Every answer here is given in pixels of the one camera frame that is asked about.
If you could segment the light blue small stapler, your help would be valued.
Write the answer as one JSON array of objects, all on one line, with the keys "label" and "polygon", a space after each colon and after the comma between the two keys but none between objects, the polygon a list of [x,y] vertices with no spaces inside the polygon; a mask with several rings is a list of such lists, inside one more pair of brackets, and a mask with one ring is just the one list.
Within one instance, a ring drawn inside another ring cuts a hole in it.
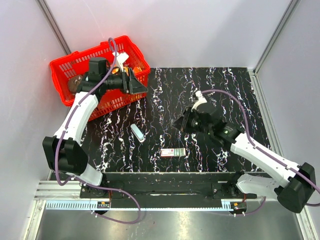
[{"label": "light blue small stapler", "polygon": [[143,143],[145,141],[145,136],[142,133],[142,131],[137,127],[136,124],[131,124],[130,125],[130,129],[132,131],[132,133],[134,134],[134,136],[138,139],[138,141],[140,143]]}]

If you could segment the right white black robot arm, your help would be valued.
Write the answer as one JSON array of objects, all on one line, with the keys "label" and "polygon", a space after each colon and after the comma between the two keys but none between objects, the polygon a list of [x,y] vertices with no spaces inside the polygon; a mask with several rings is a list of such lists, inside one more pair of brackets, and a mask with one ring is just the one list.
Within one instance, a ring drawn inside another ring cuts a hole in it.
[{"label": "right white black robot arm", "polygon": [[300,213],[316,188],[316,174],[312,165],[299,165],[264,147],[247,133],[218,116],[218,110],[209,103],[187,107],[172,122],[182,133],[202,133],[218,147],[239,155],[268,174],[257,177],[241,173],[228,184],[227,192],[233,198],[255,194],[277,200],[284,208]]}]

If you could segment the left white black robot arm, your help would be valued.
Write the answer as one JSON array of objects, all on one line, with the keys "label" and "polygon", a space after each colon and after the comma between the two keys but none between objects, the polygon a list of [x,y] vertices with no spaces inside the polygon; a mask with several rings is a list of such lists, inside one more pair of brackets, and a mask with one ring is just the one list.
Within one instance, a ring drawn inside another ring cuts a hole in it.
[{"label": "left white black robot arm", "polygon": [[103,174],[88,163],[88,156],[80,146],[81,137],[108,90],[129,95],[147,93],[147,87],[136,78],[133,69],[124,69],[128,57],[126,53],[115,53],[111,66],[104,57],[91,58],[88,71],[71,78],[75,98],[67,117],[55,134],[46,136],[42,142],[49,168],[57,176],[64,173],[91,185],[91,192],[98,198],[107,195],[108,185],[103,182]]}]

